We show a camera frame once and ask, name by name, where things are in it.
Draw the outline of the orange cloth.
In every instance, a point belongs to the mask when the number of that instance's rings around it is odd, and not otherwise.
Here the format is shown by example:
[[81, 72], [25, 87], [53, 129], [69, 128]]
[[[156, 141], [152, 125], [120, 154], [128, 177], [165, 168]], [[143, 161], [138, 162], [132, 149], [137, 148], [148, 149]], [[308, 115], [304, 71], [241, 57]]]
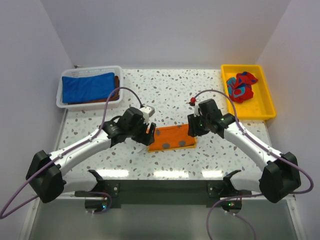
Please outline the orange cloth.
[[154, 142], [148, 146], [148, 152], [195, 148], [197, 139], [189, 136], [188, 130], [188, 124], [157, 127], [154, 132]]

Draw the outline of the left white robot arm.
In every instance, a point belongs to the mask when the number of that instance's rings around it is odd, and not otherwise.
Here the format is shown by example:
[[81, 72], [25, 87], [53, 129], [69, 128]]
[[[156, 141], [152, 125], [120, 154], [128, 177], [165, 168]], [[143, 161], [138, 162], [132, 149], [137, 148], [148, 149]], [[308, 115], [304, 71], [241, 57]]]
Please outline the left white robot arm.
[[76, 191], [77, 184], [67, 183], [64, 176], [91, 156], [123, 143], [126, 139], [151, 145], [155, 141], [155, 114], [151, 106], [129, 107], [123, 115], [104, 121], [85, 138], [61, 150], [37, 152], [25, 179], [43, 203], [55, 200], [64, 192]]

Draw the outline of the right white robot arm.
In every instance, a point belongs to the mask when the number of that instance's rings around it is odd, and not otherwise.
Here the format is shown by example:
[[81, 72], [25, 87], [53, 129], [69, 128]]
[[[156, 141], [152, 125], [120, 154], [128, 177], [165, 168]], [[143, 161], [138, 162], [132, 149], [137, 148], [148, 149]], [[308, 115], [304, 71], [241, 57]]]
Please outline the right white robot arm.
[[260, 173], [234, 170], [223, 177], [223, 192], [235, 196], [239, 191], [261, 193], [277, 203], [301, 186], [297, 158], [265, 144], [248, 131], [231, 113], [222, 114], [216, 102], [208, 99], [200, 103], [193, 97], [189, 105], [194, 112], [187, 116], [188, 135], [200, 137], [208, 133], [219, 135], [245, 153], [260, 169]]

